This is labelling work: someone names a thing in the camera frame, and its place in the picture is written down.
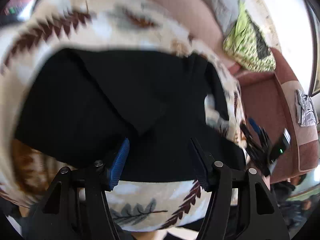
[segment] black fabric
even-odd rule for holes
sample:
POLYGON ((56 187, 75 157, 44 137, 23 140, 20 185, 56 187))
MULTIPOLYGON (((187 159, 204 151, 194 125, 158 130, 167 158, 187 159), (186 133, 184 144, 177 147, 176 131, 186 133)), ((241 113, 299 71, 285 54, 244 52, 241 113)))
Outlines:
POLYGON ((163 240, 183 240, 183 239, 180 237, 174 236, 170 233, 167 233, 163 240))
POLYGON ((288 181, 281 181, 271 185, 271 192, 274 192, 278 203, 284 202, 295 190, 295 186, 288 181))
MULTIPOLYGON (((204 218, 200 218, 196 221, 193 221, 189 224, 180 226, 182 228, 187 228, 193 231, 200 231, 204 218)), ((225 236, 231 236, 236 233, 236 227, 238 222, 238 206, 230 206, 228 224, 226 228, 225 236)))
POLYGON ((243 151, 205 123, 204 98, 228 120, 227 104, 211 63, 192 54, 63 49, 45 63, 23 106, 15 137, 77 168, 114 158, 128 137, 121 179, 170 182, 194 179, 190 137, 233 169, 243 151))
POLYGON ((0 209, 3 211, 6 217, 7 216, 11 216, 13 218, 21 217, 19 207, 2 197, 0 197, 0 209))

